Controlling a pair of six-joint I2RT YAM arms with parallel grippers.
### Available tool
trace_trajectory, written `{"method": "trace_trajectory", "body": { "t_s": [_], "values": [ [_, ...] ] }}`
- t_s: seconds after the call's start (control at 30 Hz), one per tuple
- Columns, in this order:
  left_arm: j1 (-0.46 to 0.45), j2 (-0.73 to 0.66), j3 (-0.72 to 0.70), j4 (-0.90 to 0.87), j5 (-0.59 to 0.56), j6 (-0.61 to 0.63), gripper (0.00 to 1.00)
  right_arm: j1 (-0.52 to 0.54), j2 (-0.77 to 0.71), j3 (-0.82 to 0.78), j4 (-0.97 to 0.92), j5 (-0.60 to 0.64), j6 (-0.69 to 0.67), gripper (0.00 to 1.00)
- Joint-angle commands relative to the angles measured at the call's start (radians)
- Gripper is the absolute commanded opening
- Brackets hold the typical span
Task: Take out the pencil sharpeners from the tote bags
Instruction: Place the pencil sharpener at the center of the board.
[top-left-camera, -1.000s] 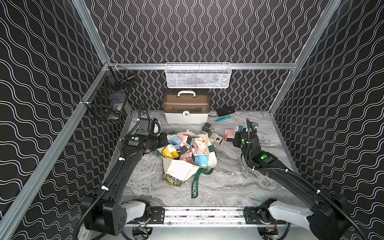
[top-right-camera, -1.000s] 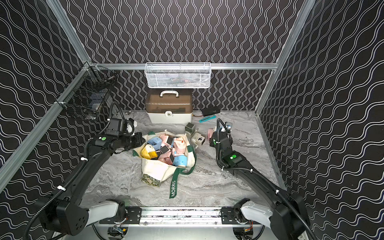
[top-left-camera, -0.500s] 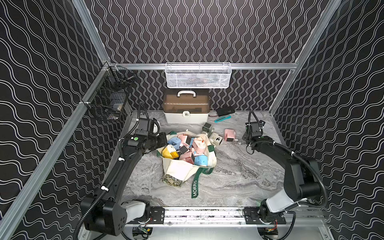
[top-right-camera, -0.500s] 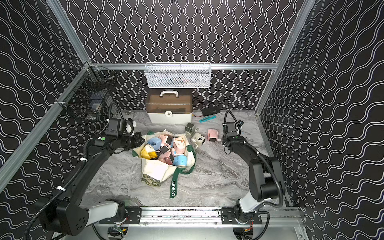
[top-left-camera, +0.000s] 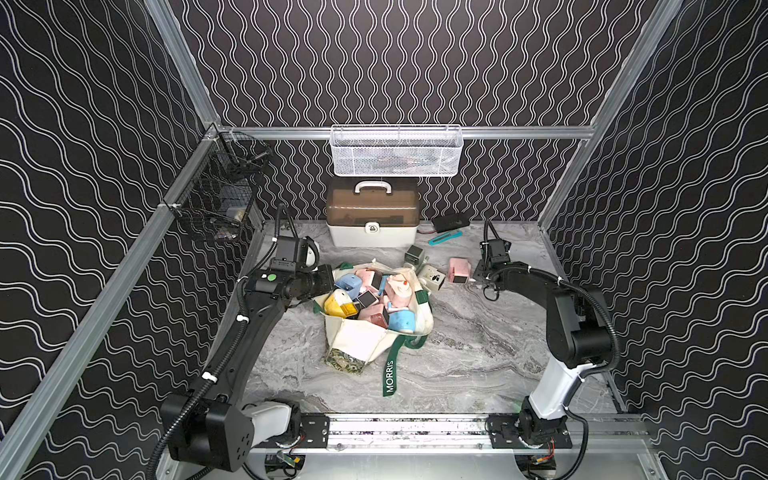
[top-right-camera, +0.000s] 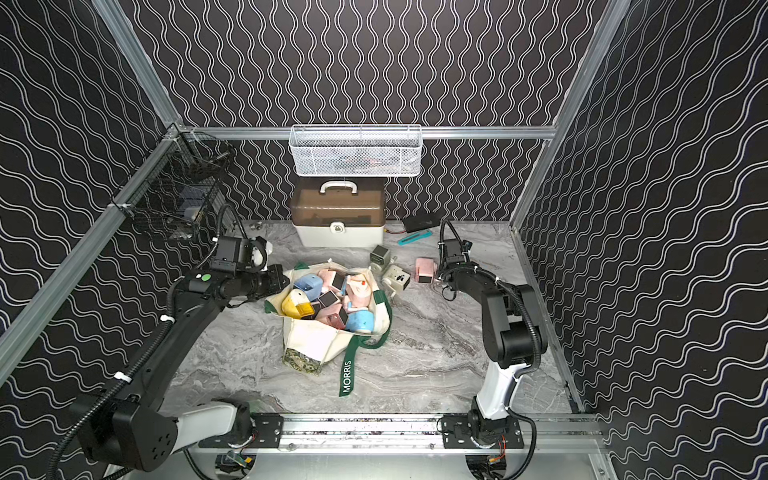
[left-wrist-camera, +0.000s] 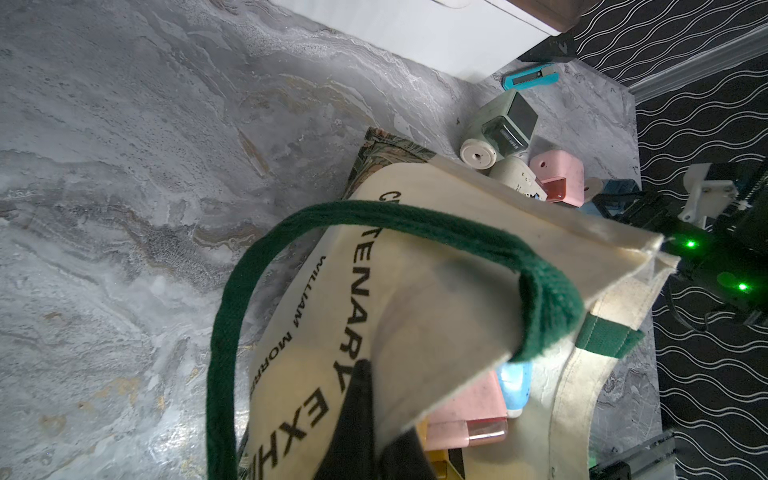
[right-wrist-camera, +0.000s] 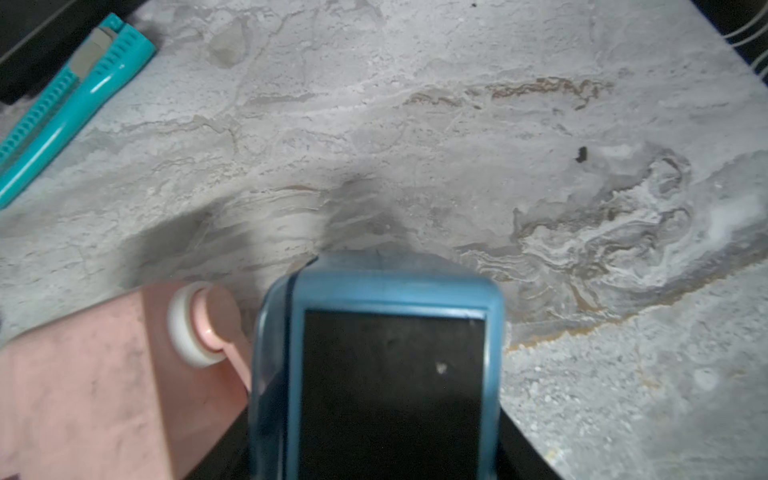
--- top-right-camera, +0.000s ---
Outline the pink pencil sharpener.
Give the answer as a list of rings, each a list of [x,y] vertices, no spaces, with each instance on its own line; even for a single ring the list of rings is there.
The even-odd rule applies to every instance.
[[[417,283],[431,284],[436,278],[437,263],[431,258],[419,257],[415,260],[414,276]]]

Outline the cream white pencil sharpener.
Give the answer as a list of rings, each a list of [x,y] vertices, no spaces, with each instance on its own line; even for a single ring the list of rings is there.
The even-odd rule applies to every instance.
[[[390,264],[382,275],[382,282],[390,297],[402,294],[411,281],[411,275],[403,268]]]

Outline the cream tote bag green handles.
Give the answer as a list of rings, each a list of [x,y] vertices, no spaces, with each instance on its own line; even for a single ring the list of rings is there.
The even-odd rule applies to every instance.
[[[316,274],[324,281],[322,295],[311,302],[315,315],[306,319],[283,316],[282,300],[295,289],[294,281],[306,274]],[[388,339],[393,314],[387,294],[369,267],[347,268],[331,261],[299,264],[286,276],[291,283],[265,300],[265,312],[283,322],[283,361],[297,371],[318,373],[324,365],[342,356],[339,395],[350,395],[355,387],[357,352],[378,349]],[[375,314],[375,328],[371,334],[345,329],[348,314],[356,310],[370,310]]]

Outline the green pencil sharpener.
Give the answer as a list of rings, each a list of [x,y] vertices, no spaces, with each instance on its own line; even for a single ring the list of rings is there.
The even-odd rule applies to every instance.
[[[391,250],[383,245],[377,245],[369,254],[369,268],[375,274],[383,274],[392,261]]]

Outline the blue square pencil sharpener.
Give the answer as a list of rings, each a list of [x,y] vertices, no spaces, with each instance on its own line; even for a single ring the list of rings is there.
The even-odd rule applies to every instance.
[[[376,317],[370,310],[352,311],[347,316],[345,329],[353,333],[371,334],[375,328]]]

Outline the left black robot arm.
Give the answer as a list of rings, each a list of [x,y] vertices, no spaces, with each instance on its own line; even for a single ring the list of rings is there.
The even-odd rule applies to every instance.
[[[77,442],[85,457],[151,472],[176,451],[211,437],[235,446],[254,433],[244,401],[219,398],[179,417],[159,410],[181,362],[205,329],[234,297],[256,301],[289,284],[281,265],[235,273],[193,271],[169,289],[166,311],[128,366],[116,372],[96,394],[82,394],[70,406],[74,422],[48,461],[46,478],[60,479],[63,455]]]

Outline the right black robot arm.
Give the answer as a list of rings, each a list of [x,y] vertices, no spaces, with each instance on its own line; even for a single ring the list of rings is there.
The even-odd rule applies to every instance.
[[[499,435],[519,417],[512,409],[516,391],[524,376],[539,369],[548,349],[534,289],[501,280],[466,254],[443,255],[438,278],[450,291],[465,293],[480,306],[489,365],[468,420],[475,438]]]

